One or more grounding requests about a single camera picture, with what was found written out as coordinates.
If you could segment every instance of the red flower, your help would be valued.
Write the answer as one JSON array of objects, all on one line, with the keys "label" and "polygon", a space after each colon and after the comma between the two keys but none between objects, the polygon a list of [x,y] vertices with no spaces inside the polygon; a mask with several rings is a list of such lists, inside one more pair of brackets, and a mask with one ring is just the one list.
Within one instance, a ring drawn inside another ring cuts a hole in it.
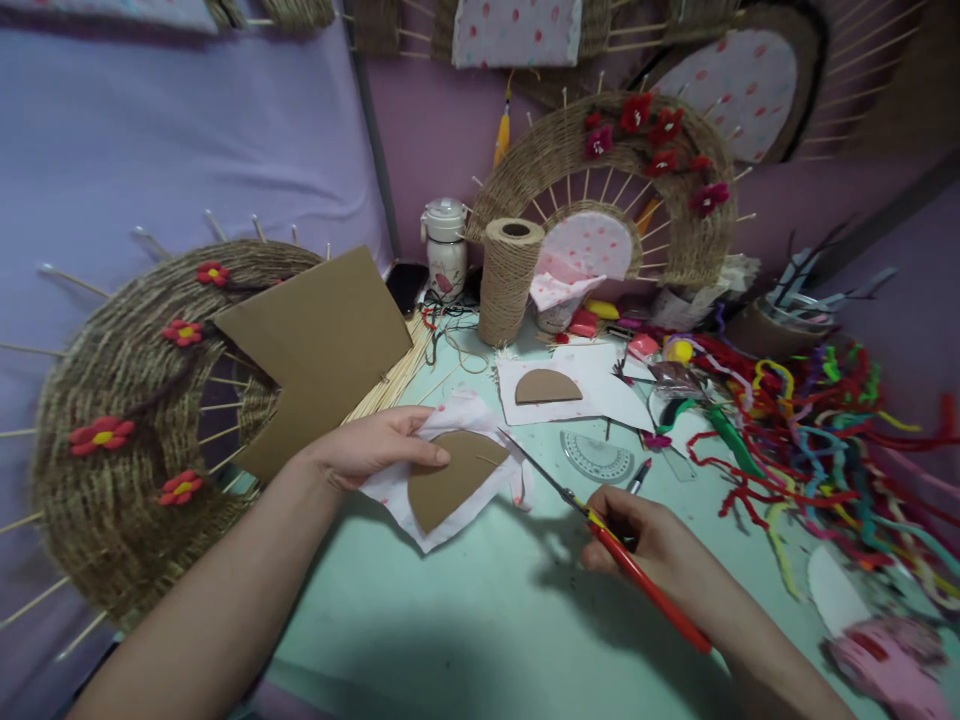
[{"label": "red flower", "polygon": [[592,112],[587,115],[587,119],[584,121],[584,125],[587,130],[596,130],[600,127],[600,123],[603,122],[603,116],[600,114],[600,111]]},{"label": "red flower", "polygon": [[654,147],[660,147],[664,143],[670,142],[680,134],[681,121],[683,120],[683,108],[677,111],[664,108],[660,111],[657,118],[657,126],[650,131],[650,143]]},{"label": "red flower", "polygon": [[587,138],[586,157],[588,160],[595,160],[613,147],[613,126],[604,125],[602,128],[594,130]]},{"label": "red flower", "polygon": [[690,209],[700,213],[700,217],[706,217],[719,205],[723,205],[730,199],[730,188],[726,183],[717,183],[716,185],[707,185],[700,188],[697,194],[690,201]]},{"label": "red flower", "polygon": [[70,433],[70,454],[77,457],[96,452],[97,448],[116,450],[127,444],[127,436],[136,425],[129,420],[106,415],[97,418],[93,425],[77,428]]},{"label": "red flower", "polygon": [[163,336],[180,347],[187,347],[203,340],[200,334],[200,323],[188,323],[183,320],[174,320],[170,327],[163,329]]},{"label": "red flower", "polygon": [[706,170],[708,167],[713,166],[713,160],[708,158],[706,155],[697,155],[693,160],[690,161],[691,170]]},{"label": "red flower", "polygon": [[201,480],[193,470],[185,470],[173,480],[163,484],[163,495],[160,496],[161,505],[183,505],[190,502],[193,494],[203,486]]},{"label": "red flower", "polygon": [[643,174],[647,177],[660,177],[661,175],[673,172],[677,169],[677,153],[673,150],[657,153],[653,156],[650,164],[644,169]]},{"label": "red flower", "polygon": [[628,135],[633,135],[640,129],[647,120],[650,119],[650,102],[653,100],[653,93],[644,93],[643,95],[632,95],[623,104],[623,115],[620,116],[620,127]]},{"label": "red flower", "polygon": [[230,271],[220,263],[203,263],[197,268],[197,280],[204,285],[213,283],[217,287],[224,287],[230,279]]}]

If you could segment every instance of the white fabric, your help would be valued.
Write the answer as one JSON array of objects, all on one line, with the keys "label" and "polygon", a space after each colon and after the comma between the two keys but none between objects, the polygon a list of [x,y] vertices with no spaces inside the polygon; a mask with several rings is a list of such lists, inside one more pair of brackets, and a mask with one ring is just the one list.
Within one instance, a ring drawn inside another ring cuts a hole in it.
[{"label": "white fabric", "polygon": [[498,424],[496,416],[476,392],[457,388],[450,393],[450,399],[438,406],[420,428],[417,435],[424,440],[433,440],[438,435],[454,430],[469,430],[490,438],[510,451],[510,457],[493,471],[476,492],[430,533],[424,533],[420,529],[410,508],[410,499],[407,496],[410,463],[398,463],[378,472],[361,486],[360,491],[382,503],[403,531],[414,539],[424,553],[428,553],[471,523],[502,487],[509,485],[513,496],[520,497],[522,504],[523,454],[513,443],[504,439],[497,429]]}]

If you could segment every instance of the cardboard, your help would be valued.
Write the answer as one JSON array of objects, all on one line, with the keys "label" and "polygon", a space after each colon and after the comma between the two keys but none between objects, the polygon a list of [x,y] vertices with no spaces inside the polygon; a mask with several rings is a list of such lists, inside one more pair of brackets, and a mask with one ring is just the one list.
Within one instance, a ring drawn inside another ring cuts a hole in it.
[{"label": "cardboard", "polygon": [[502,445],[469,430],[444,433],[431,442],[450,453],[450,464],[443,468],[413,465],[407,483],[410,509],[425,534],[463,505],[510,457]]},{"label": "cardboard", "polygon": [[531,370],[517,383],[517,405],[583,400],[577,384],[563,373],[540,368]]},{"label": "cardboard", "polygon": [[269,481],[330,432],[413,346],[366,247],[214,318],[281,387],[276,415],[235,458]]}]

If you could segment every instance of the twine spool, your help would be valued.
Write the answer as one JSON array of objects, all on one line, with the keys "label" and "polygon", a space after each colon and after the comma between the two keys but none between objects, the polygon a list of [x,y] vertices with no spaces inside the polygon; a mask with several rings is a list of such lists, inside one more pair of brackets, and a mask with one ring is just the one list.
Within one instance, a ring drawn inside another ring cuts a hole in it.
[{"label": "twine spool", "polygon": [[488,345],[500,347],[517,336],[542,242],[543,228],[527,220],[499,218],[487,225],[477,333]]}]

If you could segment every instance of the pen holder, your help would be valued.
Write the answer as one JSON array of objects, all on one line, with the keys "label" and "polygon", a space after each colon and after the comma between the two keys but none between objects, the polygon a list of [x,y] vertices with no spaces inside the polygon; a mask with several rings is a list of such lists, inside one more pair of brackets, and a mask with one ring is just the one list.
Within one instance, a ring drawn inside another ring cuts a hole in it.
[{"label": "pen holder", "polygon": [[[797,296],[795,308],[812,302]],[[832,316],[819,323],[803,320],[760,297],[727,323],[726,337],[744,355],[781,361],[816,345],[834,327]]]}]

